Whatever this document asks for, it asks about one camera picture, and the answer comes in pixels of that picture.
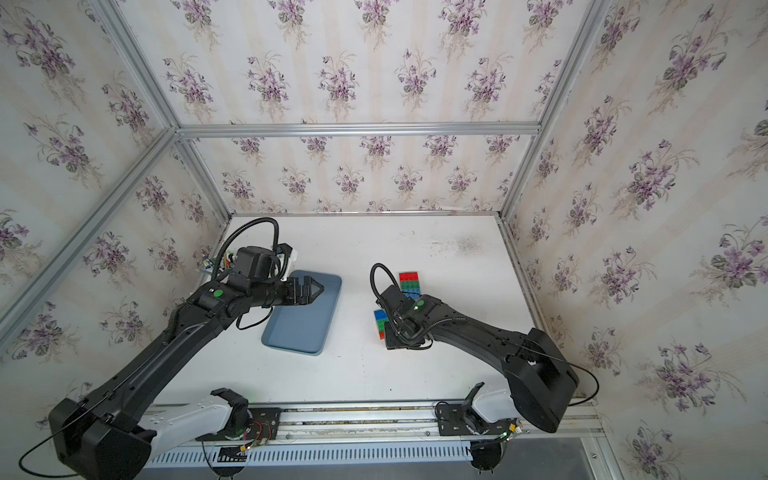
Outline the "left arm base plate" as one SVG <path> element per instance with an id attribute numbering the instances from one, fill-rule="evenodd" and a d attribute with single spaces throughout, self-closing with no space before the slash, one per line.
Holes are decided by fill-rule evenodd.
<path id="1" fill-rule="evenodd" d="M 201 437 L 202 441 L 230 441 L 264 446 L 276 440 L 283 410 L 279 407 L 250 407 L 243 427 L 226 428 L 224 431 Z"/>

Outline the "light blue lego brick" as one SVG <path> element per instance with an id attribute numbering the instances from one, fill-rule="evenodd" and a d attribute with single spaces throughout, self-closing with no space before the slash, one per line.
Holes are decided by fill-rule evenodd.
<path id="1" fill-rule="evenodd" d="M 403 294 L 404 294 L 406 297 L 408 297 L 408 298 L 411 298 L 411 299 L 414 299 L 414 300 L 417 300 L 418 298 L 420 298 L 420 297 L 421 297 L 421 292 L 420 292 L 420 291 L 418 291 L 418 290 L 415 290 L 415 291 L 411 291 L 411 290 L 403 290 L 403 291 L 402 291 L 402 293 L 403 293 Z"/>

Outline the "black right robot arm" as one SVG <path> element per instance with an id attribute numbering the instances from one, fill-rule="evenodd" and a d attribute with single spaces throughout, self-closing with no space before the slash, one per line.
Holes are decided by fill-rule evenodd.
<path id="1" fill-rule="evenodd" d="M 461 406 L 463 421 L 476 434 L 499 421 L 523 419 L 554 433 L 569 408 L 579 377 L 552 339 L 542 330 L 504 330 L 463 315 L 442 300 L 423 295 L 414 300 L 397 286 L 376 291 L 376 303 L 388 317 L 386 348 L 418 349 L 441 342 L 479 359 L 499 372 L 507 387 L 470 391 Z"/>

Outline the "long dark green lego brick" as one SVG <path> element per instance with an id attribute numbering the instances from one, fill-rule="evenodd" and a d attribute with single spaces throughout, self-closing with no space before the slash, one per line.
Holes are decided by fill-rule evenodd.
<path id="1" fill-rule="evenodd" d="M 400 287 L 403 291 L 408 292 L 420 292 L 420 283 L 418 281 L 403 281 L 400 283 Z"/>

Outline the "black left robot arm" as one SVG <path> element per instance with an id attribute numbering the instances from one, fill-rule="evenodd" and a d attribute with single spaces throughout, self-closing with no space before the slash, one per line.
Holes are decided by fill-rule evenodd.
<path id="1" fill-rule="evenodd" d="M 132 479 L 151 458 L 159 431 L 139 422 L 155 398 L 204 346 L 252 308 L 309 305 L 324 288 L 314 278 L 209 281 L 172 313 L 163 333 L 83 400 L 49 413 L 58 460 L 85 479 Z"/>

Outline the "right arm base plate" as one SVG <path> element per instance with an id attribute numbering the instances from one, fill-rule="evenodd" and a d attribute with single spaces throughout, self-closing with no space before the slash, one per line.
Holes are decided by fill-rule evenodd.
<path id="1" fill-rule="evenodd" d="M 489 423 L 471 407 L 465 407 L 458 402 L 438 401 L 433 410 L 441 437 L 499 436 L 511 432 L 514 424 L 514 419 Z"/>

